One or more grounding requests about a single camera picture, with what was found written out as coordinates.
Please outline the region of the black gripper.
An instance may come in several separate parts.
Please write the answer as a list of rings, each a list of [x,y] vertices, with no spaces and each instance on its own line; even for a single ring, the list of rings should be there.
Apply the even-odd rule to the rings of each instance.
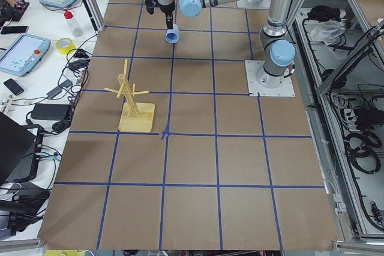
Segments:
[[[159,4],[158,6],[160,10],[165,14],[167,29],[172,30],[173,29],[173,12],[175,10],[175,3],[171,2],[170,4],[167,4],[167,5]]]

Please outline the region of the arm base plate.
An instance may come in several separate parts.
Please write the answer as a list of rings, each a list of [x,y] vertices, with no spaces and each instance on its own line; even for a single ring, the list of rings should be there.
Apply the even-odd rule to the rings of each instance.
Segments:
[[[295,97],[289,69],[282,76],[270,76],[264,70],[265,61],[245,61],[248,94],[260,97]]]

